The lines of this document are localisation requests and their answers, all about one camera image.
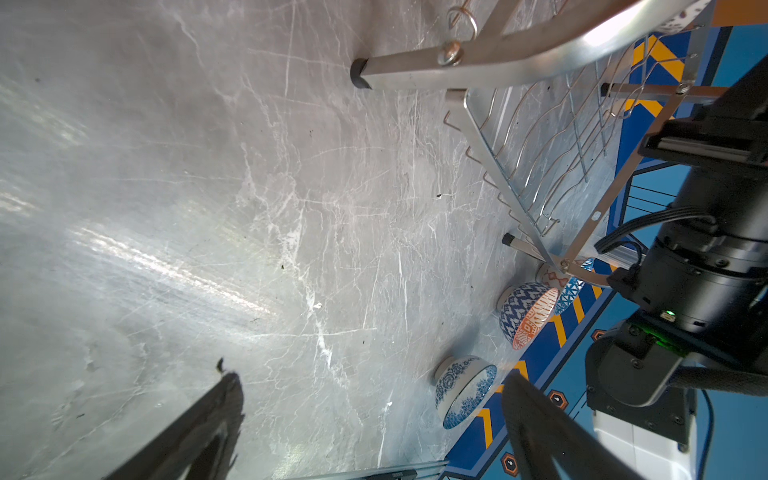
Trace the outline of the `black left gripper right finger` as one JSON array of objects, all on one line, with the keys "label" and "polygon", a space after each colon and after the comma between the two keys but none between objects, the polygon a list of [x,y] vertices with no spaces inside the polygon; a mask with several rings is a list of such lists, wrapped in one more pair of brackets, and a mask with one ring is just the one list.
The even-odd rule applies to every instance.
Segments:
[{"label": "black left gripper right finger", "polygon": [[508,439],[523,479],[638,479],[634,470],[558,409],[520,372],[504,380]]}]

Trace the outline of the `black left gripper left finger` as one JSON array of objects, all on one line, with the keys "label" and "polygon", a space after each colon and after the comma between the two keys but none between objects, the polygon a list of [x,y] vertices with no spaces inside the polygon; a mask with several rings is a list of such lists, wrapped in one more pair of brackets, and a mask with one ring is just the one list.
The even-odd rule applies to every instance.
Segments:
[{"label": "black left gripper left finger", "polygon": [[244,394],[228,372],[109,479],[224,479],[233,465]]}]

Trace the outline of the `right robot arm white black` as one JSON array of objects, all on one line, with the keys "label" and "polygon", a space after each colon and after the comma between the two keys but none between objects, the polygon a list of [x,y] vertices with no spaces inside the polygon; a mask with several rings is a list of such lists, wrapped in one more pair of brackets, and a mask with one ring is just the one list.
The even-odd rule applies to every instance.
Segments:
[{"label": "right robot arm white black", "polygon": [[712,104],[666,121],[638,146],[686,165],[664,209],[599,240],[600,253],[657,226],[649,248],[609,287],[636,309],[589,349],[587,403],[598,438],[583,448],[588,476],[702,475],[694,451],[696,395],[767,393],[767,65],[760,62]]}]

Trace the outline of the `white brown patterned bowl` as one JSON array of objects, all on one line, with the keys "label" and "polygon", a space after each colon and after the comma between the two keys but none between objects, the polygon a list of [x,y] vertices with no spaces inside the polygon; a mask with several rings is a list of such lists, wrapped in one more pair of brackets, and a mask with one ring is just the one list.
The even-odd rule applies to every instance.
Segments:
[{"label": "white brown patterned bowl", "polygon": [[655,28],[655,33],[674,35],[685,30],[710,4],[710,0],[696,0],[678,14]]}]

